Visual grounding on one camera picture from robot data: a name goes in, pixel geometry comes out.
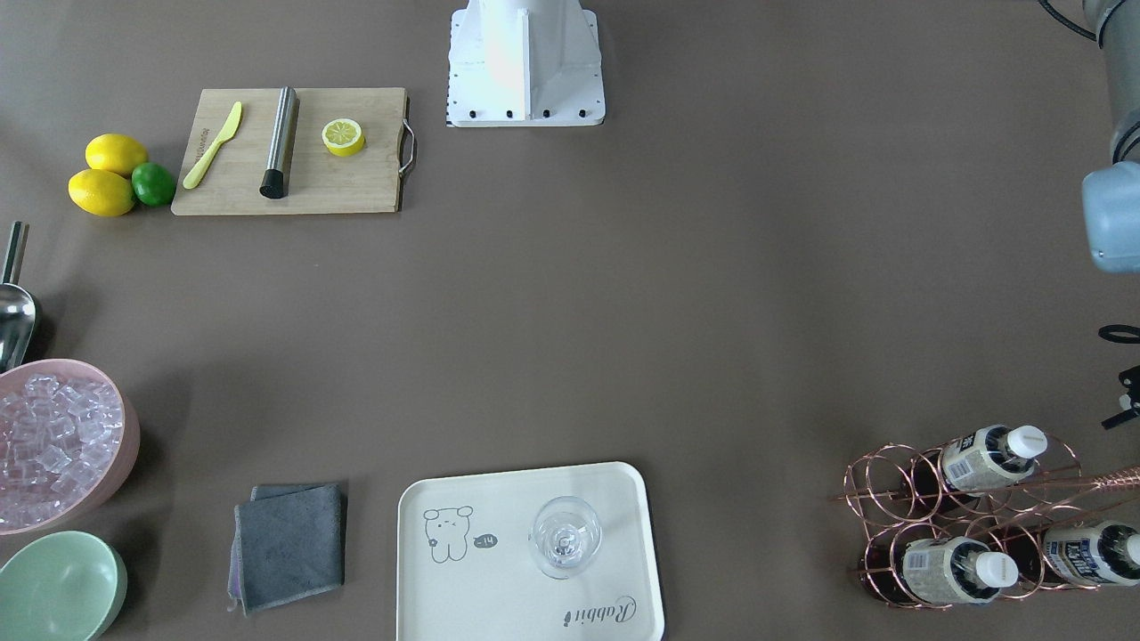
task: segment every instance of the wooden cutting board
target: wooden cutting board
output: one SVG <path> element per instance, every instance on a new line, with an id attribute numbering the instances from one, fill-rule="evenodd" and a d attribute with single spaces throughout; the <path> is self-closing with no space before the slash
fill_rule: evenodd
<path id="1" fill-rule="evenodd" d="M 202 91 L 171 211 L 178 216 L 399 211 L 406 89 L 296 89 L 288 195 L 270 200 L 258 189 L 266 171 L 279 96 L 279 88 Z M 242 102 L 237 133 L 218 151 L 202 182 L 194 189 L 184 188 L 182 179 L 213 141 L 236 100 Z M 320 132 L 337 117 L 360 123 L 365 146 L 359 153 L 340 157 L 325 148 Z"/>

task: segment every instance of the white tray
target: white tray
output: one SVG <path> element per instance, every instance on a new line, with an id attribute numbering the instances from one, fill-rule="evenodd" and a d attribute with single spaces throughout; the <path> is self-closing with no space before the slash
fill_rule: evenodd
<path id="1" fill-rule="evenodd" d="M 585 571 L 557 581 L 536 566 L 528 534 L 539 509 L 567 495 L 597 512 L 602 545 Z M 453 534 L 439 534 L 440 522 Z M 626 463 L 421 480 L 400 497 L 398 537 L 397 641 L 665 634 L 645 482 Z"/>

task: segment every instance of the citrus fruit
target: citrus fruit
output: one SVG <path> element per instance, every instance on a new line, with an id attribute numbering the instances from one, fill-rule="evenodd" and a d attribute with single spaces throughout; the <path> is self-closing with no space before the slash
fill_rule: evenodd
<path id="1" fill-rule="evenodd" d="M 145 162 L 131 172 L 131 188 L 139 202 L 150 206 L 169 205 L 174 200 L 174 177 L 166 168 Z"/>
<path id="2" fill-rule="evenodd" d="M 336 156 L 351 156 L 364 148 L 360 123 L 348 117 L 339 117 L 326 124 L 320 137 L 328 151 Z"/>
<path id="3" fill-rule="evenodd" d="M 146 147 L 122 133 L 96 136 L 87 144 L 87 164 L 120 176 L 130 176 L 135 168 L 147 161 Z"/>
<path id="4" fill-rule="evenodd" d="M 67 194 L 83 211 L 122 216 L 135 206 L 131 181 L 105 169 L 84 169 L 67 181 Z"/>

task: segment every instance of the bottle cap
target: bottle cap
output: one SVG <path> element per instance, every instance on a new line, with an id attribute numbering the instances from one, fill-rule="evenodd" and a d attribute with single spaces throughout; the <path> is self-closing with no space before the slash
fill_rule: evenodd
<path id="1" fill-rule="evenodd" d="M 1049 447 L 1049 438 L 1033 425 L 1021 425 L 1005 435 L 1005 446 L 1021 459 L 1033 459 Z"/>
<path id="2" fill-rule="evenodd" d="M 1129 552 L 1129 558 L 1132 559 L 1133 563 L 1140 566 L 1140 534 L 1133 534 L 1130 536 L 1125 545 Z"/>
<path id="3" fill-rule="evenodd" d="M 975 561 L 974 571 L 990 587 L 1009 587 L 1017 583 L 1017 563 L 1002 552 L 983 552 Z"/>

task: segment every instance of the gray tabletop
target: gray tabletop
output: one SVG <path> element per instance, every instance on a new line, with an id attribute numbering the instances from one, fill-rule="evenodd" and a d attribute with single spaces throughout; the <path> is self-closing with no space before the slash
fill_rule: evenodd
<path id="1" fill-rule="evenodd" d="M 1130 590 L 888 610 L 829 501 L 883 443 L 995 422 L 1091 472 L 1135 462 L 1140 425 L 1099 427 L 1140 350 L 1096 331 L 1140 295 L 1088 257 L 1094 44 L 1028 0 L 596 0 L 603 125 L 458 130 L 463 6 L 0 1 L 36 355 L 103 368 L 141 417 L 132 476 L 66 526 L 129 568 L 108 638 L 392 638 L 408 485 L 597 461 L 645 478 L 669 639 L 1134 638 Z M 401 212 L 68 200 L 92 137 L 177 169 L 202 89 L 285 84 L 408 89 Z M 310 481 L 349 495 L 344 587 L 228 612 L 234 505 Z"/>

